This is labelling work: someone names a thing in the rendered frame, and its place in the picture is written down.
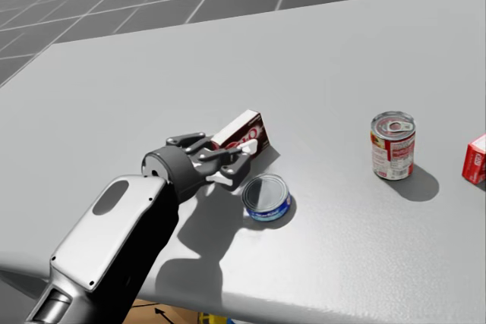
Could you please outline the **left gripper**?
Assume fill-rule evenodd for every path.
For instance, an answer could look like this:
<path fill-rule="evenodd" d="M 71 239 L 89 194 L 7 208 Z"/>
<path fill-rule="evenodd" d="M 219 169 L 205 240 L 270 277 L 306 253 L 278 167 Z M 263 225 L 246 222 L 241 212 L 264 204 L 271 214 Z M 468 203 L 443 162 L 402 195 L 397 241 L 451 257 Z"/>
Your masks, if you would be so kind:
<path fill-rule="evenodd" d="M 205 184 L 221 184 L 234 191 L 249 174 L 258 141 L 249 140 L 230 149 L 214 149 L 204 132 L 166 139 L 166 145 L 145 155 L 141 171 L 166 179 L 178 202 L 192 198 Z"/>

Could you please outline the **brown and white carton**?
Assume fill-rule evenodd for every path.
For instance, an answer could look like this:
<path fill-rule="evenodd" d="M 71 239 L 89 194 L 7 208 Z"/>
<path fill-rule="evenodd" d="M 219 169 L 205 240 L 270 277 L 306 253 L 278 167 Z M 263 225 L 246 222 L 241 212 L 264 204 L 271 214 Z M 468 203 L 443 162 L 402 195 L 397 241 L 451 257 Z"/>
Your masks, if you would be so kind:
<path fill-rule="evenodd" d="M 239 148 L 256 140 L 256 143 L 251 143 L 253 158 L 270 145 L 261 113 L 251 109 L 242 112 L 210 140 L 217 149 Z"/>

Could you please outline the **brown box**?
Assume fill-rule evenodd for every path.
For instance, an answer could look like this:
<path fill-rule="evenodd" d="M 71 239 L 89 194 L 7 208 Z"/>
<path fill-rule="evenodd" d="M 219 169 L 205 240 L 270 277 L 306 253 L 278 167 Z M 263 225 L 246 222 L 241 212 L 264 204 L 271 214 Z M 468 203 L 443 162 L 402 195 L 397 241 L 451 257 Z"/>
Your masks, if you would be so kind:
<path fill-rule="evenodd" d="M 198 324 L 198 313 L 136 299 L 122 324 Z"/>

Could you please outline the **blue flat can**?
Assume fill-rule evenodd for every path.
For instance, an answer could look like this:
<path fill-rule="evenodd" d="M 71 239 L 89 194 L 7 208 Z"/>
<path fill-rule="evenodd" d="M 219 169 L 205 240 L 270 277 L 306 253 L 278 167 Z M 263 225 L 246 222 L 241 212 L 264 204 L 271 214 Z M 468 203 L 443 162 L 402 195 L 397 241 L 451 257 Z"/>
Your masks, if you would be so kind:
<path fill-rule="evenodd" d="M 262 174 L 244 187 L 241 200 L 248 215 L 258 222 L 282 218 L 292 205 L 292 196 L 285 181 L 278 175 Z"/>

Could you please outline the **red and white can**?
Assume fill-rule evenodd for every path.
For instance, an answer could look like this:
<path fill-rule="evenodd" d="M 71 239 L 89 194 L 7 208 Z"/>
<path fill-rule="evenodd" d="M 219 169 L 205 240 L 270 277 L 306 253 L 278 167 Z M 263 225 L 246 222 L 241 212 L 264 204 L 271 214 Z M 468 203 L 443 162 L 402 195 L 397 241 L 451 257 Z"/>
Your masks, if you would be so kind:
<path fill-rule="evenodd" d="M 383 112 L 372 119 L 371 161 L 378 177 L 400 181 L 413 172 L 415 133 L 415 120 L 405 112 Z"/>

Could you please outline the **red carton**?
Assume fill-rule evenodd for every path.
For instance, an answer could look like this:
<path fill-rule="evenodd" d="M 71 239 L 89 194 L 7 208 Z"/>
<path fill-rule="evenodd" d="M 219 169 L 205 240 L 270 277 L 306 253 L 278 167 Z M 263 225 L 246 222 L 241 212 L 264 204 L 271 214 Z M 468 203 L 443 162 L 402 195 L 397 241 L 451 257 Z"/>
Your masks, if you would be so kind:
<path fill-rule="evenodd" d="M 486 133 L 468 144 L 462 176 L 472 184 L 486 180 Z"/>

